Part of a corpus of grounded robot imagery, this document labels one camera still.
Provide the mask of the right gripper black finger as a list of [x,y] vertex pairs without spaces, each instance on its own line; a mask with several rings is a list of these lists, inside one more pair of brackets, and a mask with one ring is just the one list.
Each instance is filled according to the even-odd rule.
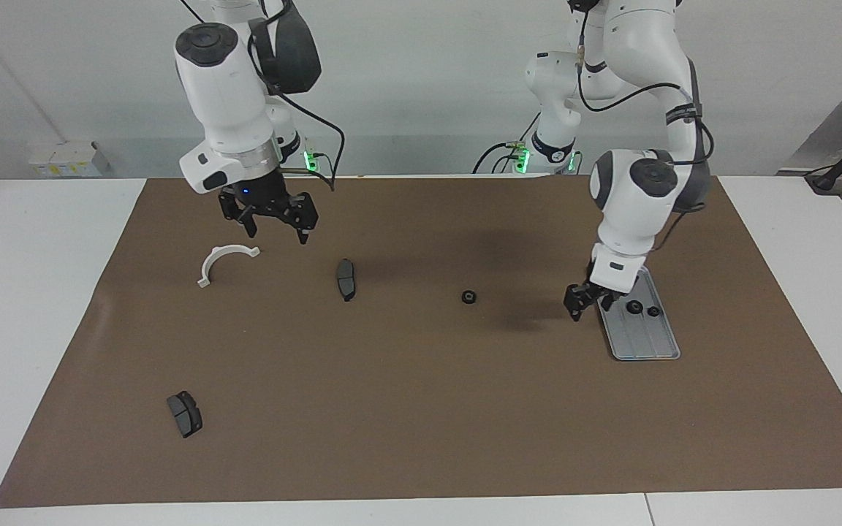
[[248,237],[254,239],[257,236],[258,209],[254,201],[251,201],[247,191],[220,191],[218,200],[224,219],[240,224]]
[[319,214],[310,193],[303,192],[289,197],[285,209],[285,223],[293,227],[301,245],[308,242],[308,236],[317,226],[318,220]]

